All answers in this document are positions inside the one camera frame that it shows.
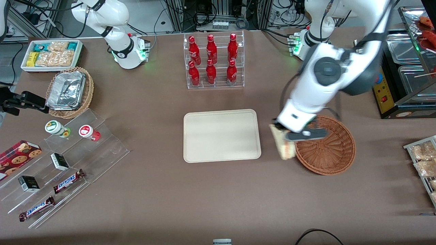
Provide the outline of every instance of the acrylic bottle rack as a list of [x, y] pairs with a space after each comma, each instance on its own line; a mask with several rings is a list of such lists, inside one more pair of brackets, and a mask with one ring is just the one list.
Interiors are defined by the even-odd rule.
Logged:
[[[67, 138], [51, 135], [38, 143], [43, 151], [42, 154], [0, 183], [1, 205], [9, 215], [16, 217], [17, 223], [28, 228], [39, 227], [129, 153], [129, 150], [103, 122], [104, 119], [98, 114], [87, 109], [65, 125], [71, 129], [71, 134]], [[101, 138], [98, 141], [85, 139], [78, 134], [79, 128], [85, 124], [101, 133]], [[68, 170], [61, 171], [55, 168], [50, 158], [54, 152], [65, 157], [70, 166]], [[67, 189], [55, 194], [53, 187], [79, 169], [82, 169], [86, 175]], [[24, 192], [18, 183], [18, 177], [22, 175], [35, 177], [40, 190], [35, 193]], [[19, 222], [20, 213], [47, 200], [49, 196], [53, 196], [55, 206], [44, 209], [25, 222]]]
[[[228, 59], [227, 59], [227, 46], [230, 41], [230, 34], [236, 34], [236, 42], [238, 43], [238, 57], [236, 59], [236, 69], [238, 72], [236, 73], [236, 83], [233, 86], [229, 86], [227, 84], [227, 67], [228, 67]], [[186, 70], [186, 81], [189, 89], [191, 88], [234, 88], [234, 87], [244, 87], [245, 85], [245, 56], [244, 56], [244, 32], [243, 31], [234, 31], [234, 32], [214, 32], [214, 40], [217, 45], [218, 50], [218, 62], [215, 64], [215, 68], [217, 71], [217, 78], [214, 85], [210, 85], [207, 82], [207, 60], [208, 55], [206, 52], [206, 46], [208, 44], [207, 35], [204, 33], [193, 33], [193, 34], [185, 34], [184, 42], [183, 42], [183, 51], [185, 55], [185, 70]], [[188, 37], [194, 36], [195, 42], [197, 43], [200, 49], [200, 58], [201, 64], [196, 66], [200, 73], [200, 86], [194, 87], [189, 78], [189, 66], [188, 62], [191, 60], [189, 56], [189, 42]]]

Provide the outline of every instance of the white container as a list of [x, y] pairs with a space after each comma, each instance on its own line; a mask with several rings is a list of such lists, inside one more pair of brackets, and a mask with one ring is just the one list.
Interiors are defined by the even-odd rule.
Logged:
[[[73, 61], [71, 62], [70, 66], [57, 66], [57, 67], [29, 67], [26, 66], [27, 59], [29, 58], [30, 52], [33, 52], [33, 49], [35, 48], [35, 45], [37, 44], [46, 44], [49, 42], [70, 42], [70, 43], [77, 43], [76, 50], [74, 51], [74, 57]], [[29, 73], [32, 72], [55, 72], [55, 71], [63, 71], [70, 68], [74, 68], [77, 65], [77, 61], [79, 60], [80, 52], [82, 51], [82, 42], [79, 40], [72, 40], [72, 39], [52, 39], [52, 40], [38, 40], [38, 41], [32, 41], [29, 43], [29, 47], [27, 48], [26, 55], [23, 58], [23, 62], [21, 63], [21, 69], [23, 71], [27, 71]]]

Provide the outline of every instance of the red bottle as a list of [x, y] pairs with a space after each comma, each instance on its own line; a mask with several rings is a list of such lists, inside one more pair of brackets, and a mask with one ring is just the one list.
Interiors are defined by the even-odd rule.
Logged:
[[229, 66], [227, 67], [227, 84], [229, 86], [233, 86], [236, 83], [236, 73], [238, 70], [235, 67], [235, 60], [231, 60], [228, 62]]
[[191, 57], [191, 60], [193, 60], [196, 65], [200, 65], [201, 64], [200, 49], [198, 48], [198, 45], [195, 43], [195, 38], [193, 36], [190, 36], [188, 40], [189, 40], [189, 55]]
[[206, 50], [208, 52], [208, 59], [211, 59], [214, 64], [218, 62], [218, 51], [217, 51], [217, 45], [214, 41], [214, 35], [210, 34], [208, 35], [208, 45], [206, 47]]
[[200, 73], [198, 73], [198, 69], [195, 67], [195, 63], [193, 61], [189, 61], [189, 78], [191, 79], [192, 86], [198, 87], [200, 86]]
[[217, 78], [217, 69], [211, 59], [208, 59], [208, 66], [206, 67], [206, 73], [208, 75], [208, 83], [214, 85]]
[[238, 57], [238, 43], [236, 42], [236, 34], [232, 33], [230, 34], [230, 42], [227, 46], [227, 53], [228, 53], [228, 61]]

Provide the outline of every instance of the cookie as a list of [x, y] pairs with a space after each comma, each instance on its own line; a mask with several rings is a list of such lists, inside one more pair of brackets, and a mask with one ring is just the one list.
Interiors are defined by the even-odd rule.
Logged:
[[11, 175], [16, 170], [18, 170], [17, 167], [10, 168], [10, 169], [6, 170], [5, 175]]
[[41, 153], [42, 153], [42, 150], [39, 150], [39, 149], [38, 150], [34, 150], [31, 153], [29, 153], [29, 157], [34, 158], [34, 157], [38, 156]]
[[18, 151], [23, 152], [23, 153], [28, 153], [30, 149], [32, 149], [32, 147], [30, 147], [28, 144], [25, 144], [25, 143], [22, 143], [18, 147]]
[[12, 164], [21, 164], [27, 160], [27, 156], [17, 156], [12, 159]]

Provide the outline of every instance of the red cap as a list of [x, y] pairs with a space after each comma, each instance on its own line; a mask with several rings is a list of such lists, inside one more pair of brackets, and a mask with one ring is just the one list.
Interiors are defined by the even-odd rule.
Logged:
[[194, 36], [189, 36], [188, 40], [190, 44], [193, 44], [195, 42]]

